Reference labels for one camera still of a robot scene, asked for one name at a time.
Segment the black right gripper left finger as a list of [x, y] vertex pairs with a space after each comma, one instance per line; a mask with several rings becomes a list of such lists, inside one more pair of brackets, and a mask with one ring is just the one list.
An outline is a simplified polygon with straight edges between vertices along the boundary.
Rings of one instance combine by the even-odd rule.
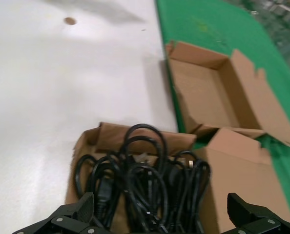
[[61, 205], [48, 218], [22, 228], [14, 234], [97, 234], [93, 224], [94, 195], [85, 193], [72, 204]]

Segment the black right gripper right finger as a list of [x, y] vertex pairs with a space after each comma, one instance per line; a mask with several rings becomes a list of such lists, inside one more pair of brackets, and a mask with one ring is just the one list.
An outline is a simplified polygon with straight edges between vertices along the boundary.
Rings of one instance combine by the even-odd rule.
[[245, 202], [236, 193], [227, 196], [227, 212], [235, 228], [223, 234], [290, 234], [290, 223], [264, 206]]

